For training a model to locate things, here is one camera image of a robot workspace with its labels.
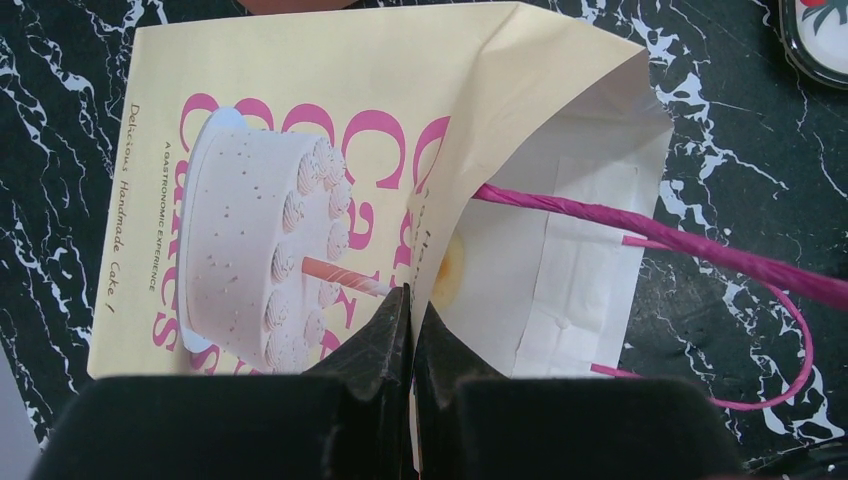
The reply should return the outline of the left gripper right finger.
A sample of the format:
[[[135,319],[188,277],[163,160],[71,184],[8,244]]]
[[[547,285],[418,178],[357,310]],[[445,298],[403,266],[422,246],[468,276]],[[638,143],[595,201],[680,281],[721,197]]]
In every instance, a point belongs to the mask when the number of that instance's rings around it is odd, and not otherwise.
[[[425,479],[720,479],[744,470],[716,409],[669,379],[508,379],[424,315]]]

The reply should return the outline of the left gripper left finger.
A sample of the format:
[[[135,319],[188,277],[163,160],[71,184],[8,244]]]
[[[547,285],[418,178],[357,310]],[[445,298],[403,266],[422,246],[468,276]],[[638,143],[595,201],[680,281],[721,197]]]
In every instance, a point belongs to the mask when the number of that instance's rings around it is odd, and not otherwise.
[[[408,479],[410,293],[300,374],[121,376],[62,414],[35,479]]]

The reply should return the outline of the paper cake bag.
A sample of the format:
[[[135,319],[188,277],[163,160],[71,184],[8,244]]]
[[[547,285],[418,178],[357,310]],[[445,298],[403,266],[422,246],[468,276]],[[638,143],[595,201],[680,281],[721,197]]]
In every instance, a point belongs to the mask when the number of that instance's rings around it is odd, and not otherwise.
[[[610,375],[645,248],[846,306],[653,221],[671,133],[644,47],[518,2],[141,28],[88,373],[301,372],[409,286],[506,375]]]

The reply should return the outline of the strawberry print tray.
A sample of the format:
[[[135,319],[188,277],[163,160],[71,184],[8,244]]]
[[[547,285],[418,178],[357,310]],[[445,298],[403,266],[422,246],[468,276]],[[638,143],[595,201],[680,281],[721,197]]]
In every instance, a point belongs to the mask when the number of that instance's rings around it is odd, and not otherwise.
[[[810,79],[847,90],[847,0],[780,0],[787,59]]]

